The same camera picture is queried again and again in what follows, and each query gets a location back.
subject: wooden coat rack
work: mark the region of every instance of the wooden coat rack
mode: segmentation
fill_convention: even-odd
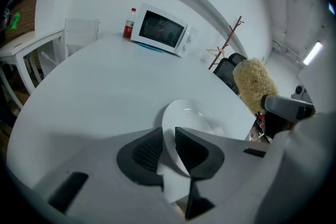
[[[244,22],[241,21],[241,16],[240,16],[239,19],[238,19],[238,21],[236,22],[235,27],[232,29],[232,27],[230,26],[231,33],[230,33],[230,35],[228,36],[227,40],[225,41],[225,43],[224,43],[222,49],[218,49],[218,50],[207,50],[207,51],[209,51],[210,53],[211,53],[211,51],[219,51],[219,53],[218,53],[217,55],[211,53],[212,55],[215,56],[215,59],[214,59],[214,61],[212,62],[212,64],[209,66],[209,69],[211,69],[211,67],[212,67],[213,65],[217,65],[217,63],[216,63],[217,59],[220,57],[220,55],[221,55],[222,53],[223,53],[223,55],[224,55],[224,48],[225,48],[226,46],[229,45],[229,41],[230,41],[232,35],[234,34],[236,28],[237,28],[239,25],[243,24],[243,23],[244,23]]]

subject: fluorescent light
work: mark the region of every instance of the fluorescent light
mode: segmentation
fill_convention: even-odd
[[[329,3],[329,10],[335,15],[334,7]]]
[[[305,65],[308,65],[312,59],[314,59],[314,57],[319,53],[319,51],[323,48],[323,45],[319,42],[317,42],[315,44],[315,46],[313,47],[313,49],[311,50],[311,52],[308,54],[308,56],[305,58],[305,60],[303,61],[303,63]]]

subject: brick wall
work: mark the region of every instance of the brick wall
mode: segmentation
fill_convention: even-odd
[[[35,30],[35,7],[36,0],[14,0],[9,4],[7,8],[11,11],[11,14],[15,15],[19,12],[21,17],[16,29],[5,30],[4,44]],[[37,68],[40,68],[37,52],[34,51],[33,55]]]

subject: green object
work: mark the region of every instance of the green object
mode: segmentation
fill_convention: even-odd
[[[17,13],[14,15],[12,24],[11,24],[8,28],[9,28],[9,29],[16,29],[16,28],[17,28],[17,22],[20,20],[20,18],[21,18],[20,13],[17,12]]]

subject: ceiling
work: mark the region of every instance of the ceiling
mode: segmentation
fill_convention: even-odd
[[[334,17],[328,0],[266,0],[272,21],[273,48],[302,68],[301,61],[328,35]]]

